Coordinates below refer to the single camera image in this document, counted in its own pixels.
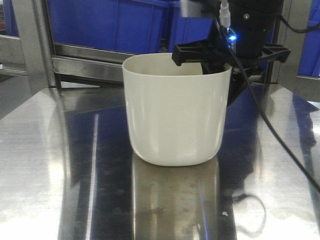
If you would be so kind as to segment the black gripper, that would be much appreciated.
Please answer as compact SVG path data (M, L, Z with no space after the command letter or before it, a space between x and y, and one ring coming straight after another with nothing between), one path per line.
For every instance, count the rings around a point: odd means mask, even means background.
M172 60L177 66L200 63L203 74L222 71L224 64L232 66L227 104L231 105L247 87L238 62L248 77L260 74L260 64L284 63L290 50L270 44L268 36L283 6L282 0L228 0L231 25L220 23L220 0L182 0L184 18L210 18L212 24L207 39L174 46Z

